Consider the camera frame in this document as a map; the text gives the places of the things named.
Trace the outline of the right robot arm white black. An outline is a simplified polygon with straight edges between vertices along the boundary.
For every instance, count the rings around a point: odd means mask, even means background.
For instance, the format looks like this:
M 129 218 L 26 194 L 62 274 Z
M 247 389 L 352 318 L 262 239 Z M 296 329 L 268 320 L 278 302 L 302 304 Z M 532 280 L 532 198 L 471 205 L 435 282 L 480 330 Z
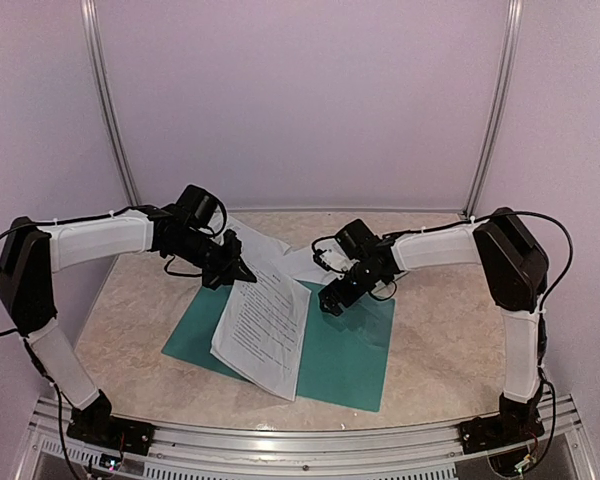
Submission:
M 449 265 L 482 267 L 505 328 L 505 382 L 499 414 L 491 423 L 492 436 L 503 444 L 529 429 L 541 395 L 542 302 L 549 260 L 521 217 L 502 207 L 481 219 L 381 236 L 356 219 L 333 237 L 348 265 L 333 265 L 324 249 L 313 251 L 314 262 L 337 276 L 318 294 L 321 310 L 333 316 L 378 284 L 393 283 L 400 273 Z

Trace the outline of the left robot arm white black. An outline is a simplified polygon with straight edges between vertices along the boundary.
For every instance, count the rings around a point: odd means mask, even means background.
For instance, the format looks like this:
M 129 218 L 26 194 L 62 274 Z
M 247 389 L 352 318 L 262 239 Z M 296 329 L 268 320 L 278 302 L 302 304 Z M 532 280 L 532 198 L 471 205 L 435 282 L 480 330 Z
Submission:
M 35 368 L 72 406 L 72 423 L 95 442 L 113 443 L 120 424 L 106 394 L 81 364 L 58 322 L 54 277 L 76 265 L 131 253 L 157 253 L 194 266 L 203 287 L 253 283 L 237 233 L 210 226 L 222 202 L 189 185 L 164 207 L 128 206 L 66 220 L 15 219 L 0 235 L 0 300 Z

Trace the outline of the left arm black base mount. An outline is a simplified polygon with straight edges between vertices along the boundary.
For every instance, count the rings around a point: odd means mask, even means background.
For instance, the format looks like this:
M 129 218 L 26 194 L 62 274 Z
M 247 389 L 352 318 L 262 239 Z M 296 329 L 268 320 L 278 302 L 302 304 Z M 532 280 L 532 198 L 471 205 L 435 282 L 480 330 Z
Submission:
M 72 409 L 67 435 L 119 453 L 147 456 L 155 429 L 151 423 L 113 415 L 110 400 L 99 390 L 91 404 Z

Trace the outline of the paper sheets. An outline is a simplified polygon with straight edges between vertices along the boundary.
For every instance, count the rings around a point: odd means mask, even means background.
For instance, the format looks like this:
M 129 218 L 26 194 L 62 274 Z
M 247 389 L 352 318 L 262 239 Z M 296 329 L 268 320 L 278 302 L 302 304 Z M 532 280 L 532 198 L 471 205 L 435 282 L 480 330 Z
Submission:
M 269 261 L 235 282 L 211 340 L 217 360 L 268 393 L 296 398 L 311 291 Z

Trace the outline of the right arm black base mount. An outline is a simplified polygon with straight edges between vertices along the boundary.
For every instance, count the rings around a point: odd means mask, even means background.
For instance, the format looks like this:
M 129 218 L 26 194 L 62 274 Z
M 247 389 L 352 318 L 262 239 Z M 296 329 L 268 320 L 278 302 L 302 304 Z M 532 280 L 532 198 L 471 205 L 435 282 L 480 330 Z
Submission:
M 475 417 L 458 425 L 464 454 L 473 454 L 540 438 L 545 429 L 538 411 L 542 389 L 527 402 L 499 397 L 499 412 Z

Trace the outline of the printed paper sheet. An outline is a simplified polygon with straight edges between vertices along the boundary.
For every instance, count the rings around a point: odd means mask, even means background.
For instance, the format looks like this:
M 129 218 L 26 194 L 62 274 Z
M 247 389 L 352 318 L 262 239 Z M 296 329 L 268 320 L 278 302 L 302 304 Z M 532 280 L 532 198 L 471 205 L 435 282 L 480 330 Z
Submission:
M 333 249 L 348 257 L 338 243 L 332 238 L 319 241 L 316 244 L 316 249 Z M 342 274 L 327 272 L 315 264 L 313 261 L 313 252 L 312 248 L 308 246 L 287 253 L 278 263 L 280 271 L 297 281 L 311 282 L 320 285 L 327 285 L 332 280 L 343 277 Z M 350 260 L 353 262 L 353 265 L 357 263 L 357 260 Z
M 249 268 L 280 272 L 278 263 L 291 251 L 289 244 L 263 234 L 232 216 L 228 217 L 226 228 L 233 230 L 242 242 L 241 256 Z

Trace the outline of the dark teal folder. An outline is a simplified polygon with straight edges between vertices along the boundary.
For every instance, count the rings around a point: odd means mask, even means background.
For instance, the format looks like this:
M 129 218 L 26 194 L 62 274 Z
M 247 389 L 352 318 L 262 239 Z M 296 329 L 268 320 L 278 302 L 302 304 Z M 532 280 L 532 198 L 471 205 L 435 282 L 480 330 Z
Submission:
M 320 310 L 321 286 L 311 290 L 297 394 L 344 407 L 381 408 L 396 302 L 368 296 L 340 316 Z M 161 353 L 240 381 L 245 378 L 211 353 L 211 341 L 231 289 L 202 288 L 171 333 Z

